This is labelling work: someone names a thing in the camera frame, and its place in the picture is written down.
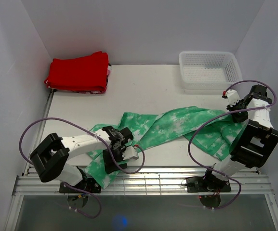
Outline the green tie-dye trousers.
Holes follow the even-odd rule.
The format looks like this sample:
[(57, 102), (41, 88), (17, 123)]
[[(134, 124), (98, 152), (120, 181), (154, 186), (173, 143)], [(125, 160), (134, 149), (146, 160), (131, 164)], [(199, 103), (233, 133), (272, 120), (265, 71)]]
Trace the green tie-dye trousers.
[(222, 110), (177, 108), (159, 115), (125, 112), (119, 124), (113, 128), (128, 127), (133, 134), (134, 144), (147, 150), (166, 142), (185, 137), (208, 155), (222, 161), (228, 154), (234, 138), (245, 127), (233, 122), (230, 115), (223, 116), (205, 126), (197, 135), (195, 131), (208, 120), (223, 114)]

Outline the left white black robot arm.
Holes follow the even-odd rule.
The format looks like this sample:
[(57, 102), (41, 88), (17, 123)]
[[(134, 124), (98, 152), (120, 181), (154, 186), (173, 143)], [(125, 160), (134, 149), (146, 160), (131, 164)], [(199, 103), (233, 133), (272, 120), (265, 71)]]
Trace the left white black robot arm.
[(118, 170), (107, 147), (116, 162), (138, 159), (138, 153), (127, 144), (133, 141), (128, 128), (117, 130), (112, 126), (103, 127), (93, 135), (85, 134), (72, 137), (59, 137), (49, 134), (30, 155), (31, 162), (41, 182), (59, 180), (66, 182), (76, 192), (86, 189), (85, 174), (78, 167), (67, 164), (67, 160), (91, 151), (104, 152), (105, 172)]

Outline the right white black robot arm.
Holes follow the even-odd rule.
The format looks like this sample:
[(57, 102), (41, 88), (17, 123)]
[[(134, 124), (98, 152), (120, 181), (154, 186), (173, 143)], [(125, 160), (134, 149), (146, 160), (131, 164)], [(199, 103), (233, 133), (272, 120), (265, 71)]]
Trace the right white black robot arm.
[(229, 102), (226, 108), (232, 113), (233, 121), (246, 125), (234, 138), (229, 155), (214, 164), (213, 170), (206, 171), (202, 185), (208, 191), (221, 190), (229, 184), (228, 178), (240, 170), (262, 167), (278, 143), (278, 131), (270, 121), (272, 100), (266, 86), (252, 86), (243, 99), (236, 90), (228, 90), (223, 98)]

